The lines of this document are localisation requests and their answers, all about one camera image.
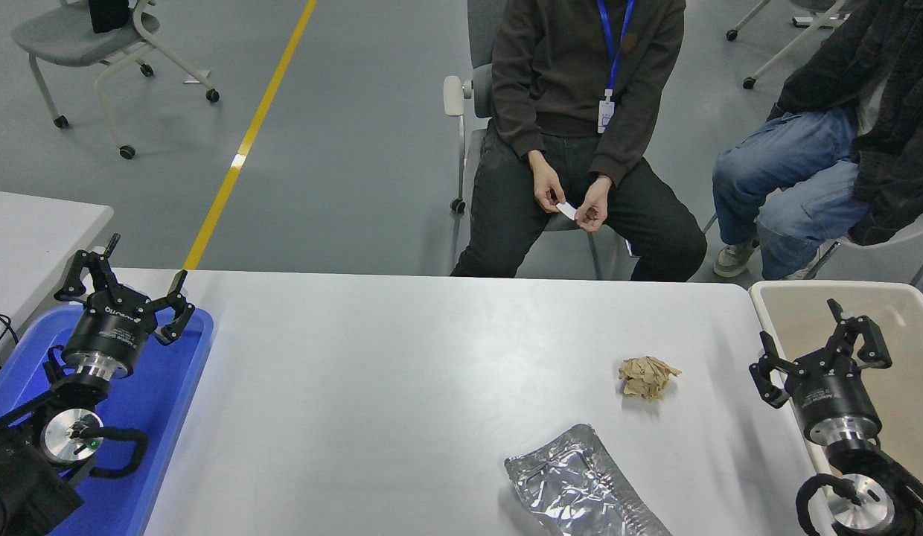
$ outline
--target person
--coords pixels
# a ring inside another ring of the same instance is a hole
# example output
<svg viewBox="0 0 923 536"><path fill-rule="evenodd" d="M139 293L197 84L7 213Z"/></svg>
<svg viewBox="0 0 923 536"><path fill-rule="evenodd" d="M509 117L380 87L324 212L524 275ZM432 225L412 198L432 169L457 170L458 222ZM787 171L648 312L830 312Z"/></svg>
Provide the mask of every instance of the person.
<svg viewBox="0 0 923 536"><path fill-rule="evenodd" d="M683 0L508 1L471 240L452 275L514 277L565 202L584 231L607 224L630 242L635 281L686 281L699 269L706 238L643 158L683 10Z"/></svg>
<svg viewBox="0 0 923 536"><path fill-rule="evenodd" d="M767 195L780 189L773 197ZM863 0L713 170L714 272L804 278L823 241L891 238L923 213L923 0Z"/></svg>

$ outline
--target id badge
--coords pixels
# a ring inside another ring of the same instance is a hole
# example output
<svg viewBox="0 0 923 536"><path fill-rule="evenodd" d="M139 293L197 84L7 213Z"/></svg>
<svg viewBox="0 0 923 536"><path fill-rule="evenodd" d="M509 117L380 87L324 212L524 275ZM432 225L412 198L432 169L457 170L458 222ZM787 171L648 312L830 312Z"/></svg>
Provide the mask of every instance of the id badge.
<svg viewBox="0 0 923 536"><path fill-rule="evenodd" d="M604 99L601 101L600 109L597 113L597 133L607 131L607 125L614 116L614 102Z"/></svg>

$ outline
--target blue lanyard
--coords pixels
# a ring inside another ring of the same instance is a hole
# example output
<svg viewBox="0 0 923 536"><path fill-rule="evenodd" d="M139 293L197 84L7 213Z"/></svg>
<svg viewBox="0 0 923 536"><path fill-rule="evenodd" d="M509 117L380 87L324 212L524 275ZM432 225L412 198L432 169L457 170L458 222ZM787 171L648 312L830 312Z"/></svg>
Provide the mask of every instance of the blue lanyard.
<svg viewBox="0 0 923 536"><path fill-rule="evenodd" d="M614 84L617 82L617 67L621 64L623 50L614 51L614 32L610 29L610 19L607 18L607 6L605 6L604 0L597 0L597 7L601 11L601 23L604 25L604 39L607 40L607 57L614 58L610 67L610 79L607 81L607 88L613 92ZM624 47L627 25L630 24L630 15L632 13L634 13L634 0L627 0L627 13L624 15L624 27L621 28L621 48Z"/></svg>

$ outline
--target silver metal joint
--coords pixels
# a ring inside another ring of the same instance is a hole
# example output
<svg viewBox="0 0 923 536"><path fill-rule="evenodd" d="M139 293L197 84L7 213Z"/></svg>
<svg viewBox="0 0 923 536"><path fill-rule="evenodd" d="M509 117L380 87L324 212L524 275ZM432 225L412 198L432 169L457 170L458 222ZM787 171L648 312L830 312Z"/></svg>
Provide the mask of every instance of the silver metal joint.
<svg viewBox="0 0 923 536"><path fill-rule="evenodd" d="M73 367L75 374L100 377L101 380L110 381L111 377L120 380L127 376L127 368L114 357L100 352L76 352L64 357L64 363Z"/></svg>
<svg viewBox="0 0 923 536"><path fill-rule="evenodd" d="M843 440L866 440L878 434L878 427L871 418L857 415L827 418L809 430L809 441L828 447Z"/></svg>
<svg viewBox="0 0 923 536"><path fill-rule="evenodd" d="M879 482L866 475L847 474L843 478L855 482L860 505L829 493L828 509L840 525L864 536L883 536L895 519L895 503Z"/></svg>
<svg viewBox="0 0 923 536"><path fill-rule="evenodd" d="M92 411L71 408L48 421L42 431L42 454L56 464L70 464L90 458L100 447L100 438L78 438L88 427L103 427Z"/></svg>

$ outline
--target yellow floor line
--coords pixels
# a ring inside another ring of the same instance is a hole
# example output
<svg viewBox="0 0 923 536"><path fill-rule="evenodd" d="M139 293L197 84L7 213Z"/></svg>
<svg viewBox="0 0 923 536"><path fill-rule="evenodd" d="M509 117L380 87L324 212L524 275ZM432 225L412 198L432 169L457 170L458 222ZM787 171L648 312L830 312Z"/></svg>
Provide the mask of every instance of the yellow floor line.
<svg viewBox="0 0 923 536"><path fill-rule="evenodd" d="M306 4L306 9L302 11L302 15L299 17L296 29L293 31L289 43L286 44L286 50L284 50L284 55L282 55L280 59L280 64L277 65L277 70L273 72L273 77L270 79L270 85L268 85L266 92L264 92L264 99L260 101L260 106L258 106L257 112L253 115L253 120L250 121L250 128L247 129L243 136L240 149L237 150L237 155L233 157L233 162L230 164L230 169L227 170L226 177L223 179L223 184L221 184L220 189L217 191L214 203L210 205L210 211L207 213L207 217L204 218L203 225L200 226L200 231L197 233L194 244L190 247L190 253L187 255L186 261L183 262L183 269L185 270L196 270L197 264L200 264L203 251L207 248L207 243L210 242L210 236L214 233L214 227L217 226L217 221L220 220L220 214L223 213L223 207L226 207L227 200L230 198L230 193L233 192L233 187L237 184L237 179L240 178L240 172L243 170L243 163L246 162L246 156L249 155L250 149L253 148L253 142L257 139L260 126L264 122L266 114L270 111L270 104L273 103L273 98L277 94L277 89L280 89L282 77L284 77L286 68L289 67L289 62L293 58L293 52L296 51L296 47L299 44L299 38L302 37L302 33L306 30L309 17L312 15L315 7L316 0L309 0L309 3Z"/></svg>

